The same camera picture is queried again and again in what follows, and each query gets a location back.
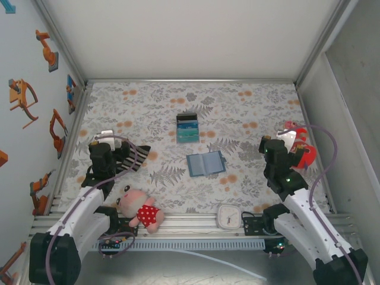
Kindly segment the red plush fish toy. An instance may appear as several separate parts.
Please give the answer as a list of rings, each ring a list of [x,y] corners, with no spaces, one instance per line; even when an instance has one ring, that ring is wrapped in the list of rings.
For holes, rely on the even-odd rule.
[[[303,156],[295,169],[307,169],[316,159],[316,148],[310,145],[307,140],[309,138],[308,131],[305,128],[298,128],[296,130],[296,138],[292,145],[291,152],[296,152],[297,148],[304,148]]]

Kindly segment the orange claw wall sticker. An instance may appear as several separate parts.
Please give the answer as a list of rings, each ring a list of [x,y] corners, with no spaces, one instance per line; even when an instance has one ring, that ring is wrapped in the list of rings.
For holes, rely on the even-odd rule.
[[[20,80],[14,80],[9,79],[8,80],[8,86],[9,86],[9,102],[15,103],[16,105],[10,108],[10,111],[20,108],[29,118],[29,122],[26,123],[23,126],[23,129],[27,128],[29,125],[31,125],[33,122],[38,120],[38,116],[33,116],[29,108],[35,105],[39,102],[38,97],[36,95],[36,92],[32,88],[32,86],[24,81],[23,79]],[[32,97],[33,101],[31,103],[27,103],[27,92],[29,92]]]

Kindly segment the white plastic tube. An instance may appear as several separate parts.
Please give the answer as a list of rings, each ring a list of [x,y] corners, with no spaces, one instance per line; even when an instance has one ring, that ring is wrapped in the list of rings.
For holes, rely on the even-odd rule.
[[[222,265],[225,265],[225,266],[228,266],[230,268],[234,268],[240,272],[243,272],[245,274],[248,274],[250,275],[251,277],[255,277],[255,278],[258,278],[260,280],[263,280],[263,281],[267,281],[267,278],[262,276],[262,275],[259,275],[257,273],[254,273],[252,271],[249,271],[247,269],[244,269],[236,264],[232,264],[230,262],[227,262],[227,261],[223,261],[221,259],[218,259],[218,258],[214,258],[214,257],[211,257],[211,256],[208,256],[208,255],[204,255],[204,254],[201,254],[201,253],[198,253],[198,252],[193,252],[193,251],[185,251],[185,250],[181,250],[181,249],[170,249],[169,250],[170,252],[176,252],[176,253],[180,253],[180,254],[187,254],[187,255],[192,255],[192,256],[195,256],[195,257],[199,257],[199,258],[204,258],[204,259],[207,259],[209,261],[213,261],[213,262],[216,262],[218,264],[222,264]]]

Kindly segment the blue leather card holder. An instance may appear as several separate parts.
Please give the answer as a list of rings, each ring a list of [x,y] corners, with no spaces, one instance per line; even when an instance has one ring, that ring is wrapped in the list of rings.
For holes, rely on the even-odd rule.
[[[209,176],[226,171],[226,159],[221,151],[186,156],[190,177]]]

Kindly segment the blue orange wall sticker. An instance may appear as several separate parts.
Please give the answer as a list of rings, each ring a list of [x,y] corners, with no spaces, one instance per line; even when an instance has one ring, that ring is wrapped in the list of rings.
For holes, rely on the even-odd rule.
[[[75,88],[76,83],[72,79],[72,77],[68,74],[67,75],[67,81],[66,81],[66,99],[68,102],[68,113],[72,114],[75,111],[75,103],[74,103],[74,97],[75,97]]]

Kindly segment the clear acrylic card stand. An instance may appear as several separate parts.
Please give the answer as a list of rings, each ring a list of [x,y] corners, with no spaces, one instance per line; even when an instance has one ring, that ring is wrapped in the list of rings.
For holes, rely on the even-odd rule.
[[[183,122],[183,121],[197,121],[198,122],[198,115],[196,113],[178,113],[176,116],[176,140],[178,135],[179,129],[177,129],[177,123],[178,122]]]

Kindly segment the pink pig plush toy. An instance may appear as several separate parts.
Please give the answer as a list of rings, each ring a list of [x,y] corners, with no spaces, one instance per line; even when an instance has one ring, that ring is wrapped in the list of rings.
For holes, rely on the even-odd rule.
[[[130,219],[129,226],[137,227],[142,224],[149,234],[156,233],[164,222],[164,212],[155,207],[155,199],[129,185],[123,191],[123,196],[116,203],[123,216]]]

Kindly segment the white square clock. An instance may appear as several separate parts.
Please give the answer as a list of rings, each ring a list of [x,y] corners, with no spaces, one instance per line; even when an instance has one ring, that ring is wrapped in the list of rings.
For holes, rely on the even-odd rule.
[[[241,210],[234,205],[222,204],[216,214],[216,225],[222,230],[235,230],[240,228]]]

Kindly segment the floral patterned table mat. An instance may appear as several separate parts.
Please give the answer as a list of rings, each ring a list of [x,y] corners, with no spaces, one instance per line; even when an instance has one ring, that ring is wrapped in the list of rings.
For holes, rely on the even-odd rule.
[[[199,142],[177,143],[178,113],[198,115]],[[260,213],[280,199],[267,186],[258,145],[289,121],[305,121],[291,84],[94,83],[58,209],[80,191],[93,137],[111,129],[151,150],[137,172],[116,180],[106,205],[115,206],[129,185],[166,213],[213,213],[222,203]],[[190,177],[186,156],[213,151],[221,151],[226,171]]]

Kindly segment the small circuit board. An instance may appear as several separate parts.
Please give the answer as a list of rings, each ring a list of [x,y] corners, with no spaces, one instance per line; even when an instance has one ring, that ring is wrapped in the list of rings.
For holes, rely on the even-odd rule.
[[[291,253],[289,248],[293,245],[284,237],[278,237],[275,239],[264,239],[264,252],[272,255],[287,255]]]
[[[119,249],[121,243],[122,241],[120,239],[116,239],[116,240],[105,239],[105,240],[101,240],[99,242],[99,245],[100,245],[100,249],[102,250],[111,250],[111,249]]]

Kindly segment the black white striped sock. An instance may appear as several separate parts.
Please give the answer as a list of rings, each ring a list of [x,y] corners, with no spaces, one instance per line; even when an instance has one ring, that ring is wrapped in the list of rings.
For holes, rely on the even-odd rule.
[[[131,147],[127,142],[123,142],[121,147],[116,148],[113,156],[116,160],[116,174],[132,168],[137,172],[149,155],[151,147],[149,145],[135,145]]]

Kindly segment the aluminium enclosure frame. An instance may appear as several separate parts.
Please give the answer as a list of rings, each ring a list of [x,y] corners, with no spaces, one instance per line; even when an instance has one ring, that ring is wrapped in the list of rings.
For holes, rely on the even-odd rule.
[[[95,82],[190,82],[306,84],[325,56],[359,0],[280,0],[252,8],[237,1],[131,1],[131,0],[31,0],[45,29],[83,92]],[[146,10],[154,34],[166,32],[180,40],[177,49],[112,49],[102,44],[119,34],[126,20],[116,13]],[[227,33],[222,14],[248,14],[248,24],[237,22],[234,32],[255,37],[247,52],[225,48],[224,61],[212,61],[214,43],[200,52],[194,43],[202,32]]]

